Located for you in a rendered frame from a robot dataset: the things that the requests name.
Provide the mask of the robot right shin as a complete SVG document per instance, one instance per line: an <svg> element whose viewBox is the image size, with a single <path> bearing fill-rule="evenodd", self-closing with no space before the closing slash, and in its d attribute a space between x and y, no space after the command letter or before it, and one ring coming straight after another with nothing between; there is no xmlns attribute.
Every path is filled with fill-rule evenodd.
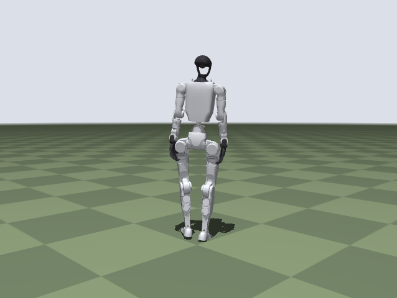
<svg viewBox="0 0 397 298"><path fill-rule="evenodd" d="M202 197L202 232L208 233L208 226L210 222L210 216L213 211L213 204L215 198L215 188L210 186L209 197Z"/></svg>

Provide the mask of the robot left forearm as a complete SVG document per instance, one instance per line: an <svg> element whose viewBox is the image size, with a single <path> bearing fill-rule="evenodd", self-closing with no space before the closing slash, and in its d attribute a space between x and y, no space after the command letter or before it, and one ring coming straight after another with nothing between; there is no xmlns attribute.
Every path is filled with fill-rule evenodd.
<svg viewBox="0 0 397 298"><path fill-rule="evenodd" d="M174 111L174 113L175 113L175 111ZM172 130L171 130L170 136L171 135L174 136L174 141L178 140L178 135L179 135L179 132L180 132L180 125L181 125L181 120L180 119L176 119L174 117L174 115L173 115L173 118L172 118ZM169 139L170 139L170 136L169 136Z"/></svg>

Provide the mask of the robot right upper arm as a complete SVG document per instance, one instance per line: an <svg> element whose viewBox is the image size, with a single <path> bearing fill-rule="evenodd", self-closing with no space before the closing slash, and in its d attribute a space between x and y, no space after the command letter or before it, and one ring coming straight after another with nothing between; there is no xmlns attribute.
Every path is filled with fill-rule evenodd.
<svg viewBox="0 0 397 298"><path fill-rule="evenodd" d="M218 112L216 113L216 120L224 120L225 107L226 107L226 89L219 84L213 84L214 93L217 95L216 106Z"/></svg>

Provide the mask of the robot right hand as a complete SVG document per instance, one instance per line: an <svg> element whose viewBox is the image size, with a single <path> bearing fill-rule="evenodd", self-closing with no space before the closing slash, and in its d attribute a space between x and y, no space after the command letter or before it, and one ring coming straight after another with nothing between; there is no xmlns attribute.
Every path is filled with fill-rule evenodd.
<svg viewBox="0 0 397 298"><path fill-rule="evenodd" d="M228 147L226 145L226 143L227 143L227 140L223 139L222 143L220 144L220 146L221 146L220 159L215 164L219 164L219 163L221 163L223 161L223 157L224 157L225 152L226 152L226 147Z"/></svg>

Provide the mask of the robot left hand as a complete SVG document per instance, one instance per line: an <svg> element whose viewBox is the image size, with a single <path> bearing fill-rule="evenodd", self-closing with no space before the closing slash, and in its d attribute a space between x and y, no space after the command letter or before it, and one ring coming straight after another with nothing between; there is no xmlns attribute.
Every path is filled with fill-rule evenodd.
<svg viewBox="0 0 397 298"><path fill-rule="evenodd" d="M170 148L169 148L171 158L173 158L176 161L179 161L180 159L178 159L177 156L176 156L176 154L178 154L178 152L176 152L176 150L175 150L176 141L174 141L174 136L173 135L170 136L169 143L171 143Z"/></svg>

